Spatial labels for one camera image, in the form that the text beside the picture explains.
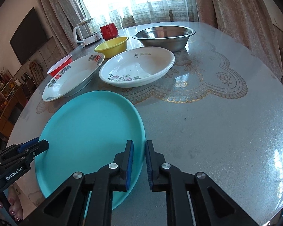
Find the silver bolt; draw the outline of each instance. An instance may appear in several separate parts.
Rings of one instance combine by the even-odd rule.
[[[81,178],[83,176],[83,174],[81,173],[81,172],[75,172],[75,173],[73,173],[73,177],[75,178],[75,179],[79,179],[79,178]]]
[[[162,167],[163,169],[170,169],[171,165],[170,165],[169,163],[163,163],[163,164],[161,165],[161,167]]]
[[[197,173],[196,176],[197,176],[199,179],[205,179],[205,173],[203,173],[203,172]]]
[[[117,167],[118,167],[118,164],[116,164],[116,163],[110,163],[109,164],[110,169],[117,169]]]

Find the human hand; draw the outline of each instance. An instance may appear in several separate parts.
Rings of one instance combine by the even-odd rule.
[[[8,201],[11,204],[9,208],[10,215],[15,217],[15,221],[23,219],[23,209],[16,190],[11,186],[8,189]],[[3,208],[2,202],[0,202],[0,209]],[[0,213],[0,219],[5,220],[4,216]]]

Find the wall-mounted television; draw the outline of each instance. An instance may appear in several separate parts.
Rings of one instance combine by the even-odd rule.
[[[24,64],[46,41],[47,36],[33,7],[11,38],[11,47]]]

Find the floral white bowl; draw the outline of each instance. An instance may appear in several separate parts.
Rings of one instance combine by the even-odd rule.
[[[92,80],[93,73],[100,67],[104,59],[104,54],[93,53],[71,62],[47,84],[42,99],[49,102],[77,93]]]
[[[99,75],[104,82],[116,87],[139,87],[164,76],[174,62],[174,54],[167,49],[139,47],[109,59]]]

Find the metal basin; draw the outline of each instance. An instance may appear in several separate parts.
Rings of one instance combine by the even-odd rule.
[[[183,49],[195,31],[178,25],[157,26],[135,33],[132,37],[140,40],[145,47],[163,47],[171,52]]]

